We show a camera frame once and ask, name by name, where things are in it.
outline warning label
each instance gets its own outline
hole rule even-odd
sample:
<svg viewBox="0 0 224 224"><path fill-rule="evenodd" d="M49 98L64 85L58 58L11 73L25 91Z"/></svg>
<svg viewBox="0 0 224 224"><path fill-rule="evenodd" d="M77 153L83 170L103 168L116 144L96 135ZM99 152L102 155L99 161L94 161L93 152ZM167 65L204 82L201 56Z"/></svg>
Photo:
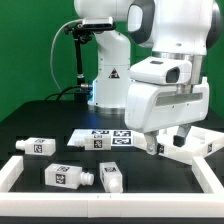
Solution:
<svg viewBox="0 0 224 224"><path fill-rule="evenodd" d="M119 75L117 73L117 70L114 68L114 70L111 72L110 76L109 76L110 79L119 79Z"/></svg>

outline black cable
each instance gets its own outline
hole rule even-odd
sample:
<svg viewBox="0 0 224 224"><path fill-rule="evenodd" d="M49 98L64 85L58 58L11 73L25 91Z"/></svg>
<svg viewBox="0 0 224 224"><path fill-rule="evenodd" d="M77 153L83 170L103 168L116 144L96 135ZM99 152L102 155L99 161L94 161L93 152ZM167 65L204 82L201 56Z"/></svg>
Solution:
<svg viewBox="0 0 224 224"><path fill-rule="evenodd" d="M76 85L76 86L70 86L70 87L67 87L65 88L63 91L61 91L61 93L58 95L56 101L59 101L60 98L63 96L64 93L68 92L69 90L72 90L72 89L77 89L77 88L80 88L81 86L80 85Z"/></svg>
<svg viewBox="0 0 224 224"><path fill-rule="evenodd" d="M63 95L75 95L75 94L83 94L83 95L89 95L89 92L73 92L73 93L63 93ZM61 93L54 93L46 97L44 100L47 101L49 98L53 96L59 96Z"/></svg>

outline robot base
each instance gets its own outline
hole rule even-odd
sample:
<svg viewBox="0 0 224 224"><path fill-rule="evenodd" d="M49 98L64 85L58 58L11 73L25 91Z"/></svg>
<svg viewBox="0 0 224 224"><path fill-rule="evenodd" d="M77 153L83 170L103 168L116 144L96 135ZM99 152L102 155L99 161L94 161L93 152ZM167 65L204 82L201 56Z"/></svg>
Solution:
<svg viewBox="0 0 224 224"><path fill-rule="evenodd" d="M91 101L88 101L88 109L90 111L95 111L97 113L102 114L124 114L125 108L109 108L109 107L100 107L97 105L94 105Z"/></svg>

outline white panel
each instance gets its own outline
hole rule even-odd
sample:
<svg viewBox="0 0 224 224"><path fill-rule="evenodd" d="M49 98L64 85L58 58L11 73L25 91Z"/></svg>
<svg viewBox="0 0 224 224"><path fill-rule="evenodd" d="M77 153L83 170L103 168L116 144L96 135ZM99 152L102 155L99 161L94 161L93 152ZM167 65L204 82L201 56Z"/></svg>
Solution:
<svg viewBox="0 0 224 224"><path fill-rule="evenodd" d="M0 171L0 192L8 192L23 171L23 157L12 156Z"/></svg>
<svg viewBox="0 0 224 224"><path fill-rule="evenodd" d="M205 193L223 193L224 189L204 158L193 157L192 171Z"/></svg>

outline black table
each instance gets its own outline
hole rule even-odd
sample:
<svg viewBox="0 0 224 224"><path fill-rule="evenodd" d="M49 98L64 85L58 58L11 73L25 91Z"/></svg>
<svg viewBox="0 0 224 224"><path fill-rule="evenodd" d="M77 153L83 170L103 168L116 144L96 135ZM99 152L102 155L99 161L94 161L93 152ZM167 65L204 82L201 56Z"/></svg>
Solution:
<svg viewBox="0 0 224 224"><path fill-rule="evenodd" d="M213 111L194 125L216 131L224 131L224 121ZM74 192L103 193L99 178L99 163L115 161L123 174L125 193L203 193L195 179L191 166L160 156L150 156L135 147L113 147L111 151L85 151L67 146L75 129L127 129L123 115L103 115L88 111L86 104L72 101L33 101L22 105L0 123L0 167L12 155L21 155L15 149L17 140L29 137L56 139L56 153L51 157L24 155L24 172L11 192ZM207 162L224 184L223 150L208 157ZM80 186L77 190L46 186L44 170L51 163L75 165L95 176L93 186ZM1 217L0 222L9 223L162 223L164 219L87 219L87 218L17 218ZM208 219L166 219L173 222L208 222ZM221 223L221 219L212 222Z"/></svg>

